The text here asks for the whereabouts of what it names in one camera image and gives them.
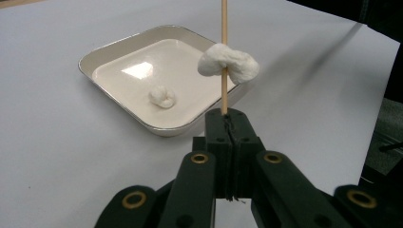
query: wooden skewer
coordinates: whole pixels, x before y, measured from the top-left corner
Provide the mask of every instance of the wooden skewer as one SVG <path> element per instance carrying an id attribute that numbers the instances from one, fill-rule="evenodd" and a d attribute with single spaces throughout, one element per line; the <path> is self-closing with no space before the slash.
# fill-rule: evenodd
<path id="1" fill-rule="evenodd" d="M 221 42 L 227 44 L 227 0 L 221 0 Z M 221 72 L 221 115 L 228 112 L 228 93 L 227 93 L 228 67 L 223 68 Z"/>

